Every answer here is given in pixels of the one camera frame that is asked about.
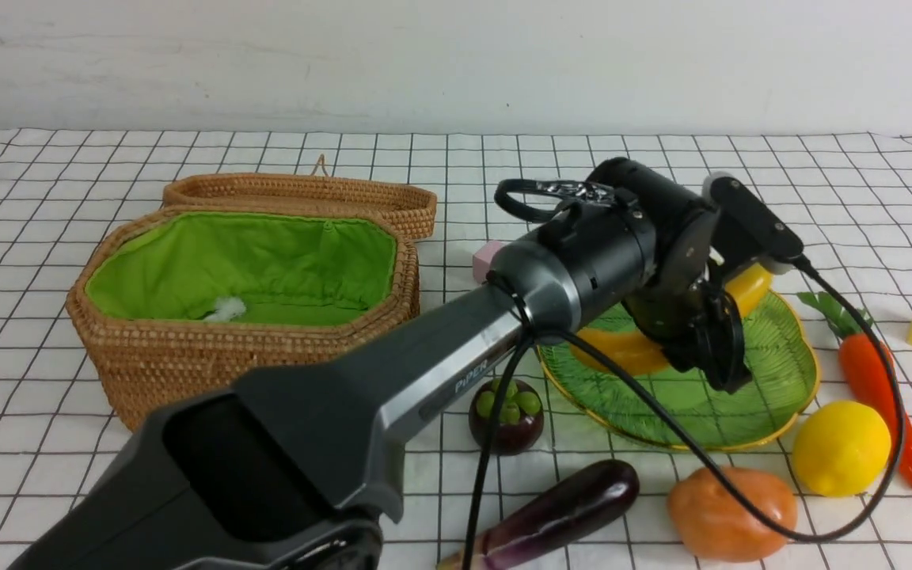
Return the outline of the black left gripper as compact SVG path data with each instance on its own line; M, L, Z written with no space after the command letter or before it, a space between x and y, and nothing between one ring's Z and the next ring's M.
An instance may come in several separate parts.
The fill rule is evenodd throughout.
M623 300L637 328L654 340L677 371L697 368L717 392L733 394L753 375L737 295L725 285L753 264L746 250L727 245L712 260L710 230L684 230L656 257L655 274Z

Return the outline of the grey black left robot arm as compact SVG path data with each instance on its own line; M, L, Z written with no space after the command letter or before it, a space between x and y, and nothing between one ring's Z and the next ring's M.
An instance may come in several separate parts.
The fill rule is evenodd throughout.
M83 501L14 569L373 569L403 513L405 445L517 346L575 332L626 296L684 295L734 177L700 194L627 158L589 180L511 178L537 224L488 282L327 362L258 367L149 415Z

